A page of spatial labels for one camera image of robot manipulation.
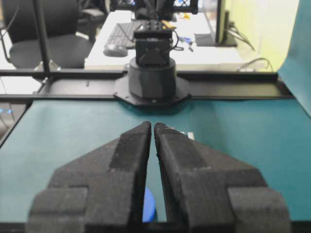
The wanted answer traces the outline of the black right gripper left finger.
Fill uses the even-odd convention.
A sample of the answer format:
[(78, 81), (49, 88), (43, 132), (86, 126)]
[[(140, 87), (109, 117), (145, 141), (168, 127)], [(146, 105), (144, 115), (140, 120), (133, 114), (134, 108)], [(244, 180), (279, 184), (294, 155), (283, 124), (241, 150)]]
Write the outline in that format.
[(26, 232), (124, 232), (141, 222), (150, 143), (145, 121), (57, 168), (33, 200)]

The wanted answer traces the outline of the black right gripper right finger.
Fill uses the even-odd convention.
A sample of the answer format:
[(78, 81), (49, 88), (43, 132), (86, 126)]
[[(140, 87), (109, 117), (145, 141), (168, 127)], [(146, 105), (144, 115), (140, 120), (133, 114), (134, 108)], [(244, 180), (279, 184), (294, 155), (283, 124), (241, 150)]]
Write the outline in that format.
[(283, 196), (260, 170), (157, 123), (155, 145), (169, 218), (191, 233), (289, 233)]

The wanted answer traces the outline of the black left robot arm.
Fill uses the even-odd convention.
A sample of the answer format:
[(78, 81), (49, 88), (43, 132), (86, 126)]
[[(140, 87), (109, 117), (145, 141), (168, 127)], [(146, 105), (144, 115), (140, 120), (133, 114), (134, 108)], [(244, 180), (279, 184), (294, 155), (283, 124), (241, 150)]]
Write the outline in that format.
[(127, 74), (115, 81), (114, 97), (134, 106), (170, 106), (190, 97), (190, 85), (179, 78), (173, 50), (172, 30), (158, 20), (145, 20), (134, 31), (136, 55)]

